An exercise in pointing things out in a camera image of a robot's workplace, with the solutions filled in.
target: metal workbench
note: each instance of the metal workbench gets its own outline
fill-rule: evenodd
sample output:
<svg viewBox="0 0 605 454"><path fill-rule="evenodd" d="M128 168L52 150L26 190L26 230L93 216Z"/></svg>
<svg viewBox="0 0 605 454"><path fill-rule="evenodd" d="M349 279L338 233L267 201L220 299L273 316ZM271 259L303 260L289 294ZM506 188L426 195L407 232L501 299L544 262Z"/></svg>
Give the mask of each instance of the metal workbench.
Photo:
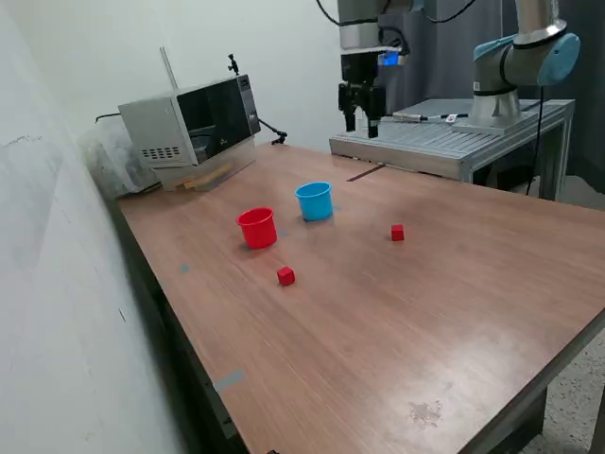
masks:
<svg viewBox="0 0 605 454"><path fill-rule="evenodd" d="M405 109L409 114L468 114L471 99L429 99ZM456 132L442 123L406 123L383 119L379 135L368 139L367 130L344 132L330 139L332 154L386 164L472 183L474 173L502 156L534 140L539 103L522 100L524 118L505 135ZM540 197L558 200L567 169L574 100L550 100L544 104Z"/></svg>

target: tiled floor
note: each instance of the tiled floor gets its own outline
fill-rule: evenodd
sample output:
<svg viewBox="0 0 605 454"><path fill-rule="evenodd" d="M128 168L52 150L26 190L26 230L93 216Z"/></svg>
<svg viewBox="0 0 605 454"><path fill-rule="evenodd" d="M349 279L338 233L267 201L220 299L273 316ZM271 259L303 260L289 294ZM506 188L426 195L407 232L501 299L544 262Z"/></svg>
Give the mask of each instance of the tiled floor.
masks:
<svg viewBox="0 0 605 454"><path fill-rule="evenodd" d="M538 186L539 182L534 182L532 194L537 195ZM567 178L562 201L605 210L605 195L578 177ZM604 386L605 331L548 387L544 434L534 439L523 453L588 452Z"/></svg>

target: blue light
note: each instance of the blue light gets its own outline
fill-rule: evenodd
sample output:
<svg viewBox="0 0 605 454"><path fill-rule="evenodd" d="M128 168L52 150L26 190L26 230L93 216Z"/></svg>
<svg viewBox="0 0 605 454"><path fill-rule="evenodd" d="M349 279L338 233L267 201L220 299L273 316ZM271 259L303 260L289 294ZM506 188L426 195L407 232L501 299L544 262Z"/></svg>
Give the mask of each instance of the blue light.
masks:
<svg viewBox="0 0 605 454"><path fill-rule="evenodd" d="M390 51L385 52L382 56L383 66L397 66L399 64L399 53Z"/></svg>

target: red cube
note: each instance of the red cube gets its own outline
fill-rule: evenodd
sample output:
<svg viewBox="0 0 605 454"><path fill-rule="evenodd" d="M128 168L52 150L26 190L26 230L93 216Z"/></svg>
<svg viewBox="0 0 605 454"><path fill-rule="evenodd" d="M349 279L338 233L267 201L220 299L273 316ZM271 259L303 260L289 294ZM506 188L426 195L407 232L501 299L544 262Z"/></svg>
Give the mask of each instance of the red cube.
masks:
<svg viewBox="0 0 605 454"><path fill-rule="evenodd" d="M284 287L294 284L294 271L288 267L283 267L281 270L277 271L277 278Z"/></svg>
<svg viewBox="0 0 605 454"><path fill-rule="evenodd" d="M393 225L390 228L390 238L393 241L403 241L405 239L404 226L401 224Z"/></svg>

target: gray curtain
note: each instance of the gray curtain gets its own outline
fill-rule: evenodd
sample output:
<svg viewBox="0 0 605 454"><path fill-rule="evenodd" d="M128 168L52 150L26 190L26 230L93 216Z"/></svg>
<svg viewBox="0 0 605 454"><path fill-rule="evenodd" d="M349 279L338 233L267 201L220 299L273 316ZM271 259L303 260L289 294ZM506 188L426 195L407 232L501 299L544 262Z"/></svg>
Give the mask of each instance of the gray curtain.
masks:
<svg viewBox="0 0 605 454"><path fill-rule="evenodd" d="M425 7L432 17L444 18L467 1L425 0ZM546 97L577 101L568 173L605 192L605 135L601 133L605 132L605 1L559 3L568 30L582 40L582 52L572 76L548 88ZM387 17L385 21L403 28L412 49L403 68L389 68L381 75L388 85L390 112L428 98L472 97L475 47L518 29L514 0L477 0L447 24L432 24L421 13ZM536 98L538 90L523 88L519 95Z"/></svg>

